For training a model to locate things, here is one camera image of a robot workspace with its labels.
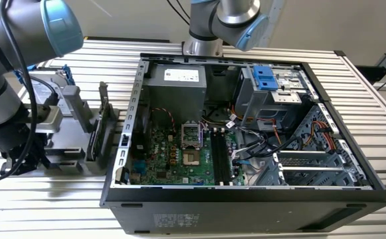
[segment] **motherboard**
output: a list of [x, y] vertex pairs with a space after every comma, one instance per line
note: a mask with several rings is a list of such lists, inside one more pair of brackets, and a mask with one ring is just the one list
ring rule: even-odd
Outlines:
[[178, 133], [159, 127], [151, 130], [147, 159], [134, 162], [131, 184], [220, 185], [216, 179], [220, 179], [218, 175], [224, 171], [230, 177], [230, 184], [245, 185], [242, 170], [237, 169], [234, 173], [230, 167], [230, 155], [237, 149], [234, 132], [221, 134], [226, 147], [224, 151], [217, 149], [220, 158], [214, 164], [216, 142], [212, 137], [214, 132], [201, 127], [197, 127], [200, 131], [196, 131], [193, 124], [184, 128], [186, 131], [181, 129]]

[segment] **white label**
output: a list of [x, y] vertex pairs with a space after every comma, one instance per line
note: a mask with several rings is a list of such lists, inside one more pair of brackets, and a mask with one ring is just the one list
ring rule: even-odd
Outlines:
[[237, 115], [236, 115], [236, 114], [232, 114], [232, 115], [230, 115], [230, 120], [234, 121], [236, 119], [237, 119]]
[[228, 128], [232, 128], [233, 126], [236, 126], [236, 123], [233, 121], [230, 121], [228, 124], [226, 124]]
[[200, 82], [200, 70], [166, 69], [165, 80]]
[[278, 80], [281, 85], [289, 85], [289, 81], [288, 80]]

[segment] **slotted metal surface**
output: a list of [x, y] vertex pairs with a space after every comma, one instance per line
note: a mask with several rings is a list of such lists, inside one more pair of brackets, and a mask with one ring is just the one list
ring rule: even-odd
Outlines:
[[[123, 125], [139, 54], [181, 54], [179, 44], [87, 40], [83, 49], [45, 66], [71, 66], [82, 97], [99, 106], [99, 82], [110, 84], [110, 98], [122, 110]], [[333, 51], [225, 48], [226, 57], [309, 62], [333, 99], [348, 128], [386, 185], [386, 103], [371, 90], [348, 58]], [[110, 210], [99, 208], [103, 177], [18, 177], [0, 182], [0, 238], [130, 238]], [[386, 238], [386, 208], [329, 234], [157, 235], [154, 238]]]

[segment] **metal chassis frame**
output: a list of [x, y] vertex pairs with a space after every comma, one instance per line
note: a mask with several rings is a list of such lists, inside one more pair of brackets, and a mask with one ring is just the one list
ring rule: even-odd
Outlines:
[[135, 76], [135, 83], [131, 95], [131, 101], [129, 105], [129, 113], [125, 124], [123, 135], [130, 136], [130, 129], [134, 125], [135, 113], [137, 113], [137, 105], [138, 98], [141, 93], [141, 86], [143, 81], [143, 76], [149, 71], [150, 62], [175, 64], [177, 62], [184, 62], [186, 64], [225, 64], [225, 65], [237, 65], [245, 66], [253, 63], [288, 63], [300, 65], [306, 72], [308, 78], [314, 86], [316, 91], [318, 92], [321, 103], [325, 105], [332, 117], [333, 121], [338, 126], [340, 134], [344, 137], [345, 141], [349, 144], [351, 150], [356, 155], [357, 160], [363, 166], [363, 169], [368, 175], [368, 178], [373, 184], [375, 190], [292, 190], [292, 189], [277, 189], [277, 190], [245, 190], [245, 189], [232, 189], [232, 190], [196, 190], [192, 189], [162, 189], [159, 187], [118, 187], [115, 184], [115, 178], [118, 173], [118, 169], [126, 163], [129, 156], [129, 147], [130, 143], [125, 143], [121, 141], [118, 156], [115, 159], [115, 167], [110, 170], [106, 177], [105, 189], [101, 199], [102, 207], [111, 208], [115, 215], [118, 214], [118, 208], [123, 209], [123, 207], [143, 207], [146, 204], [153, 204], [153, 202], [165, 202], [165, 203], [177, 203], [177, 202], [194, 202], [194, 203], [210, 203], [210, 202], [289, 202], [289, 203], [300, 203], [309, 202], [310, 198], [314, 203], [325, 203], [325, 202], [365, 202], [371, 204], [376, 203], [376, 205], [371, 207], [365, 207], [364, 211], [360, 213], [352, 214], [345, 217], [343, 220], [334, 222], [330, 226], [324, 229], [313, 229], [304, 228], [300, 231], [313, 231], [313, 232], [326, 232], [332, 231], [344, 225], [347, 222], [352, 222], [359, 217], [365, 214], [373, 212], [379, 208], [386, 206], [386, 188], [373, 170], [371, 163], [357, 145], [357, 142], [352, 136], [351, 131], [348, 130], [340, 113], [334, 109], [334, 106], [330, 101], [330, 97], [309, 67], [306, 62], [293, 62], [293, 61], [262, 61], [256, 59], [238, 59], [238, 58], [218, 58], [218, 57], [197, 57], [197, 56], [177, 56], [177, 55], [155, 55], [155, 54], [142, 54], [142, 60], [139, 61], [139, 68]]

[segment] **robotic arm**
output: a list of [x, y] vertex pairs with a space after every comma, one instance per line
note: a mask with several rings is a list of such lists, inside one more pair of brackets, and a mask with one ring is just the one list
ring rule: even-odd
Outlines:
[[[22, 174], [38, 166], [43, 145], [35, 136], [42, 110], [37, 103], [26, 65], [61, 57], [83, 46], [81, 26], [63, 0], [0, 0], [0, 152], [16, 168], [4, 176]], [[33, 117], [3, 76], [25, 71], [33, 100]]]
[[222, 56], [224, 41], [249, 51], [269, 23], [260, 5], [260, 0], [192, 0], [190, 39], [184, 54]]
[[[222, 56], [224, 41], [248, 51], [261, 39], [266, 25], [260, 0], [192, 0], [190, 39], [184, 53]], [[81, 26], [63, 0], [0, 0], [0, 152], [12, 162], [10, 171], [8, 165], [3, 166], [0, 179], [35, 170], [41, 162], [46, 168], [51, 165], [45, 149], [47, 135], [35, 132], [50, 107], [37, 105], [26, 66], [62, 57], [82, 46]], [[18, 69], [25, 75], [31, 113], [3, 76]]]

